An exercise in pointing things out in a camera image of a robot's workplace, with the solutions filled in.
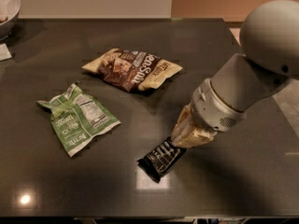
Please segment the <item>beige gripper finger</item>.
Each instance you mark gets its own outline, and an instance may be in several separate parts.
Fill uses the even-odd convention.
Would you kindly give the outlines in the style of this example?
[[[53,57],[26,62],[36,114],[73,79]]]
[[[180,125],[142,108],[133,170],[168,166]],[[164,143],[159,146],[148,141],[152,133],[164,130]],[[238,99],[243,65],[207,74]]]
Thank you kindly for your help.
[[[175,146],[191,148],[207,144],[214,140],[217,132],[202,127],[187,125],[175,127]]]
[[[171,134],[173,144],[181,144],[193,131],[191,105],[185,105]]]

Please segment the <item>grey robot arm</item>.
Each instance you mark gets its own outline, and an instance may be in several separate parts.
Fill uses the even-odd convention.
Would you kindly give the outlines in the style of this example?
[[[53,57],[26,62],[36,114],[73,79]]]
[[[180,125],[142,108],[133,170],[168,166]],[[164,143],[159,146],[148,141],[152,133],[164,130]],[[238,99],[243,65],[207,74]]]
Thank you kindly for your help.
[[[193,92],[171,134],[175,147],[211,142],[244,120],[247,110],[299,77],[299,3],[275,0],[256,7],[241,25],[242,53],[234,54]]]

